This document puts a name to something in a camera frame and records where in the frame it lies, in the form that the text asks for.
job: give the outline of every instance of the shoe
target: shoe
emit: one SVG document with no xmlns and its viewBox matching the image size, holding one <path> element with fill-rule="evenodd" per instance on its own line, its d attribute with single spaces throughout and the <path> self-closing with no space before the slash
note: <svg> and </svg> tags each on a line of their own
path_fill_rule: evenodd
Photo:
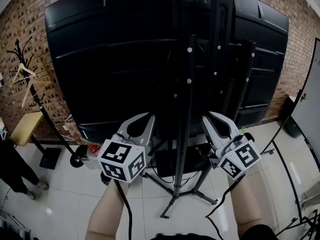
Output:
<svg viewBox="0 0 320 240">
<path fill-rule="evenodd" d="M 48 190 L 49 189 L 49 185 L 48 183 L 44 182 L 44 181 L 39 181 L 37 186 L 43 190 Z"/>
<path fill-rule="evenodd" d="M 26 195 L 28 196 L 28 198 L 30 198 L 31 200 L 36 200 L 36 196 L 34 193 L 32 193 L 29 189 L 26 192 Z"/>
</svg>

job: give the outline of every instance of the brick wall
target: brick wall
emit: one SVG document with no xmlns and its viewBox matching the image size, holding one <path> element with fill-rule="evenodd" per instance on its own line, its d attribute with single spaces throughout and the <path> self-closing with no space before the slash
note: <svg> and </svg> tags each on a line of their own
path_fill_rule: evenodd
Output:
<svg viewBox="0 0 320 240">
<path fill-rule="evenodd" d="M 6 53 L 14 48 L 17 38 L 24 44 L 32 36 L 24 57 L 29 58 L 34 53 L 30 68 L 35 70 L 40 79 L 52 81 L 43 91 L 43 106 L 60 132 L 66 134 L 62 125 L 69 115 L 69 110 L 57 83 L 45 29 L 44 10 L 56 1 L 58 0 L 12 0 L 0 15 L 0 72 L 4 79 L 4 86 L 0 88 L 0 116 L 10 131 L 13 131 L 25 113 L 39 111 L 38 106 L 29 107 L 29 104 L 21 108 L 27 86 L 25 81 L 12 84 L 15 73 L 9 71 L 16 70 L 19 62 L 14 54 Z M 266 115 L 266 118 L 272 118 L 278 116 L 286 96 L 295 96 L 303 86 L 312 58 L 315 37 L 320 37 L 320 19 L 304 0 L 260 1 L 288 16 L 290 23 L 281 77 Z M 45 121 L 37 128 L 35 136 L 39 140 L 57 139 Z"/>
</svg>

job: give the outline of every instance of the human arm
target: human arm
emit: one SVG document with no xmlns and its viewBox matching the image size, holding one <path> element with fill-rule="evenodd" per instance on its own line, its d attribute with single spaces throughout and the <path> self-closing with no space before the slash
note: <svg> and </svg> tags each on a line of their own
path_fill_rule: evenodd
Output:
<svg viewBox="0 0 320 240">
<path fill-rule="evenodd" d="M 120 185 L 126 195 L 129 184 Z M 91 214 L 85 240 L 115 240 L 123 208 L 124 202 L 112 179 Z"/>
<path fill-rule="evenodd" d="M 234 183 L 230 178 L 228 181 L 230 186 Z M 230 194 L 239 237 L 253 226 L 263 224 L 257 199 L 245 177 L 231 190 Z"/>
</svg>

